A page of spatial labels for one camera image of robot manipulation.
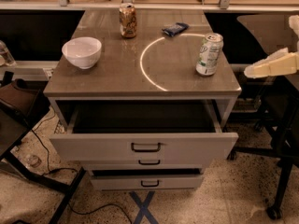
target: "drawer handle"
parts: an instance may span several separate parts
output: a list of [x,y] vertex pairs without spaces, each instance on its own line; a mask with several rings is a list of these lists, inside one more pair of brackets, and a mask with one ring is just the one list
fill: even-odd
[[134,145],[137,145],[135,143],[131,143],[131,150],[136,152],[136,153],[156,153],[156,152],[159,152],[160,149],[161,149],[161,143],[158,143],[157,145],[157,148],[155,149],[136,149],[134,147]]
[[155,184],[144,184],[146,181],[141,181],[141,186],[143,187],[143,188],[155,188],[155,187],[158,187],[159,186],[159,184],[160,184],[160,182],[159,182],[159,180],[157,180],[157,182],[155,183]]
[[140,165],[159,165],[160,164],[160,160],[158,160],[157,162],[142,162],[141,160],[138,161]]

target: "drawer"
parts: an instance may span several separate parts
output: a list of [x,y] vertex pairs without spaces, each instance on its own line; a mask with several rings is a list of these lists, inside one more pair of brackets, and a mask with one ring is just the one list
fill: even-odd
[[201,164],[225,159],[236,133],[55,134],[50,141],[66,161]]
[[94,101],[79,103],[67,133],[50,141],[66,161],[205,168],[237,138],[221,132],[209,101]]
[[98,190],[117,189],[196,189],[203,182],[202,175],[168,176],[91,176],[93,187]]

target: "table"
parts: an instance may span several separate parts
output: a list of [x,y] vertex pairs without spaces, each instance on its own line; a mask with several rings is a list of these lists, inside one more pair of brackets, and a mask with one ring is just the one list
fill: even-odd
[[[177,21],[190,28],[162,33]],[[102,55],[87,70],[58,63],[44,93],[65,133],[50,140],[96,189],[197,188],[235,144],[237,134],[221,129],[241,89],[223,53],[215,75],[195,71],[211,32],[202,11],[138,9],[137,22],[137,36],[123,39],[118,10],[85,13],[73,37],[98,38]]]

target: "cabinet top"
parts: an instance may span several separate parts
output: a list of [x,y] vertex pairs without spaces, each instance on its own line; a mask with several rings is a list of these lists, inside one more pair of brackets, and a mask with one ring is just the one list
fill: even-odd
[[[73,37],[98,38],[103,45],[100,60],[81,70],[63,56],[45,94],[100,99],[213,97],[241,92],[222,52],[213,76],[203,77],[195,70],[203,35],[211,32],[202,11],[138,9],[136,16],[137,36],[124,39],[117,9],[87,11]],[[190,27],[175,37],[165,35],[162,29],[175,22]]]

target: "floor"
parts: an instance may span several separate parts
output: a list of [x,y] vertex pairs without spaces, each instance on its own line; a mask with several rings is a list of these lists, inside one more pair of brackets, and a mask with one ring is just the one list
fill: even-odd
[[[52,147],[49,137],[57,129],[58,119],[53,110],[35,126],[35,132],[49,150],[49,168],[79,168],[79,163],[62,161]],[[238,132],[239,145],[267,146],[265,131],[254,131],[254,122],[232,122],[229,132]],[[47,151],[38,139],[28,133],[15,156],[27,164],[28,154],[35,154],[41,163],[32,168],[44,174],[48,171]],[[214,160],[206,169],[199,189],[155,191],[109,191],[93,189],[86,174],[59,223],[161,223],[161,224],[295,224],[299,219],[299,171],[293,168],[291,180],[282,205],[283,219],[271,220],[264,209],[273,203],[280,169],[277,160],[238,154],[235,161]],[[48,175],[70,183],[74,172],[62,170]],[[16,175],[0,172],[0,223],[49,223],[62,194]]]

